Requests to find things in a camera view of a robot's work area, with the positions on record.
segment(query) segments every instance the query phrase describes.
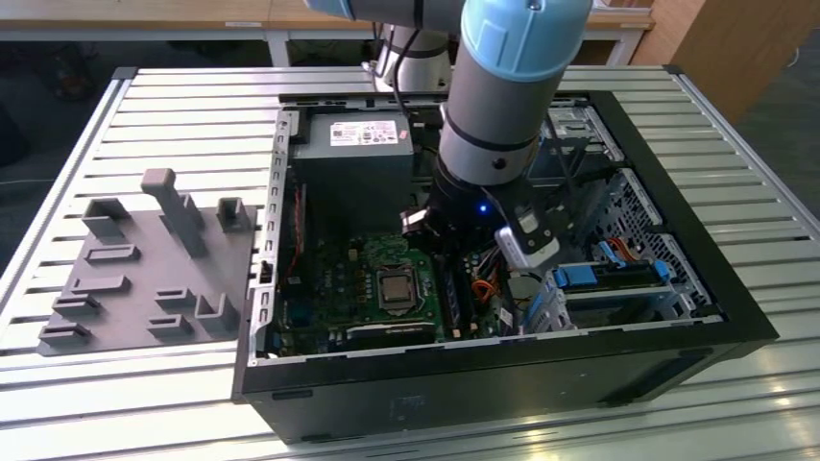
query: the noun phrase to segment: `white sticker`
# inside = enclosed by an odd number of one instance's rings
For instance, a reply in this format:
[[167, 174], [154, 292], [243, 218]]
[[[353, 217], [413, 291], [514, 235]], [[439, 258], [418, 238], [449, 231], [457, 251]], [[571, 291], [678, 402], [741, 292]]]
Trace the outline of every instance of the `white sticker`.
[[331, 146], [399, 144], [397, 122], [341, 122], [331, 125]]
[[502, 312], [499, 312], [499, 318], [502, 319], [502, 322], [505, 322], [506, 324], [509, 324], [510, 327], [513, 327], [513, 314], [507, 309], [502, 308]]
[[262, 27], [262, 22], [226, 22], [226, 27]]

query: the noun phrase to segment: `aluminum slatted table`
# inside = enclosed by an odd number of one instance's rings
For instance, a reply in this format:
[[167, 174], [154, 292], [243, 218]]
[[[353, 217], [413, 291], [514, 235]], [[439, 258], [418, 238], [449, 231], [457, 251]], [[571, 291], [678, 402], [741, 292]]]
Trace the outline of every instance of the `aluminum slatted table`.
[[661, 399], [493, 424], [289, 447], [229, 401], [235, 342], [43, 358], [38, 333], [86, 235], [90, 198], [157, 207], [173, 167], [201, 206], [263, 207], [278, 95], [373, 91], [354, 68], [141, 70], [114, 80], [0, 280], [0, 459], [805, 458], [820, 450], [820, 228], [686, 77], [577, 67], [563, 89], [615, 92], [767, 311], [781, 341]]

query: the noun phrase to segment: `power supply label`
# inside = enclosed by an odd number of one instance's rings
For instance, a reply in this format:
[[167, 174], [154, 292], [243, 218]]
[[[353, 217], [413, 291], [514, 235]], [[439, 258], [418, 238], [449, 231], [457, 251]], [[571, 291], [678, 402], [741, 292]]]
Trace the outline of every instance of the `power supply label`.
[[331, 125], [331, 146], [399, 144], [397, 122], [339, 122]]

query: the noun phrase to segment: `floor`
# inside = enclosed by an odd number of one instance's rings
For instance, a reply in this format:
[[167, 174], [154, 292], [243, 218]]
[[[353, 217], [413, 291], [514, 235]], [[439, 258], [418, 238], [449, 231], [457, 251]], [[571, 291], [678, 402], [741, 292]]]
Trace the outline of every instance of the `floor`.
[[[291, 51], [294, 61], [306, 65], [355, 64], [369, 52], [347, 43], [302, 44]], [[71, 154], [115, 69], [126, 65], [270, 65], [267, 47], [262, 42], [215, 42], [206, 46], [191, 43], [173, 46], [159, 42], [101, 43], [86, 45], [83, 53], [89, 56], [89, 70], [99, 87], [97, 96], [82, 102], [58, 101], [27, 65], [0, 69], [0, 103], [31, 143], [30, 156], [0, 167], [0, 271], [50, 192], [50, 181]], [[334, 56], [333, 60], [323, 61], [322, 56], [329, 55]], [[815, 134], [820, 120], [819, 84], [820, 31], [815, 31], [802, 48], [801, 59], [773, 83], [761, 102], [738, 124], [738, 130], [815, 215], [820, 216], [820, 136]]]

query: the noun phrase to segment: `cpu socket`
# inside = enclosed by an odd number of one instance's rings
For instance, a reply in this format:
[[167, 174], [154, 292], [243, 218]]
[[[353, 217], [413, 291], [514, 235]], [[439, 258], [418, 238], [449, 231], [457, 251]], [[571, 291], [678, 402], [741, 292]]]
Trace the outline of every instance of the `cpu socket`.
[[418, 307], [418, 290], [413, 266], [386, 266], [378, 273], [379, 307], [390, 315], [406, 315]]

